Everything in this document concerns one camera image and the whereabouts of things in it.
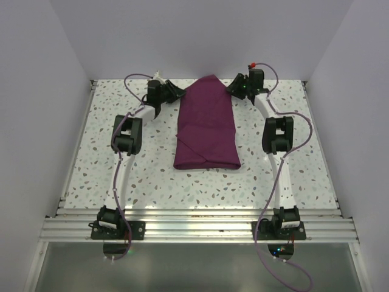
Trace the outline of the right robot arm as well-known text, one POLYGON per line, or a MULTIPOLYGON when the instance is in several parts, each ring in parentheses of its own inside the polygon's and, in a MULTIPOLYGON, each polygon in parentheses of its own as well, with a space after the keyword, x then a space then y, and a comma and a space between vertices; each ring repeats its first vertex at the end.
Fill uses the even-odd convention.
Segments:
POLYGON ((271 219, 260 219, 255 229, 261 233, 272 233, 276 238, 286 238, 300 225, 300 215, 292 194, 289 165, 285 157, 292 150, 294 119, 277 113, 270 104, 270 90, 264 87, 264 71, 249 66, 247 75, 239 73, 227 92, 238 99, 248 99, 264 117, 262 149, 267 154, 274 174, 274 186, 269 203, 274 203, 271 219))

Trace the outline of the purple cloth drape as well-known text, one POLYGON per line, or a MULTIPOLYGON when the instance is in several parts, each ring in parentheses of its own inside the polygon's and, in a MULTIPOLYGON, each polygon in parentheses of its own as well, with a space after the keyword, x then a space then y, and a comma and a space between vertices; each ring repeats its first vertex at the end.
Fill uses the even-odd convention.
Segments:
POLYGON ((173 167, 177 170, 241 167, 232 98, 215 75, 196 80, 181 98, 173 167))

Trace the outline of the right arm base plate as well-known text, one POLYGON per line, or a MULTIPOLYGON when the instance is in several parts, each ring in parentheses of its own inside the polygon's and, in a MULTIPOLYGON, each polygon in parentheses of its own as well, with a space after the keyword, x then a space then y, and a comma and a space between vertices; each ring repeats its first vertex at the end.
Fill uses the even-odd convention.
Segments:
POLYGON ((251 232, 253 239, 257 241, 288 241, 288 240, 306 240, 305 226, 303 222, 296 228, 275 228, 271 221, 261 219, 259 226, 257 221, 251 222, 251 232))

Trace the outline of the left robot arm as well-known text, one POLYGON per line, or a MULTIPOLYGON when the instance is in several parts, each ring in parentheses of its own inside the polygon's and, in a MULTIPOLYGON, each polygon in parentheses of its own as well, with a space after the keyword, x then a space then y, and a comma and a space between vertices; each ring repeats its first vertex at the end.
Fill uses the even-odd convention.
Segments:
POLYGON ((143 97, 134 96, 140 103, 139 107, 124 116, 115 117, 111 148, 117 159, 112 174, 112 189, 97 215, 94 230, 105 230, 114 239, 131 232, 124 213, 126 188, 134 159, 142 147, 143 127, 159 115, 162 104, 173 103, 185 95, 186 90, 170 80, 152 77, 147 82, 146 94, 143 97))

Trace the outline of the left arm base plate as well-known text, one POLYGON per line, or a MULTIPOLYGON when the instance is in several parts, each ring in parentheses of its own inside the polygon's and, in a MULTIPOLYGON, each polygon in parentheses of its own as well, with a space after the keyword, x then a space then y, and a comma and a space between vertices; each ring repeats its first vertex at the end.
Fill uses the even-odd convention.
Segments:
POLYGON ((118 226, 114 223, 94 221, 88 226, 92 229, 93 240, 143 240, 146 230, 144 221, 120 222, 118 226))

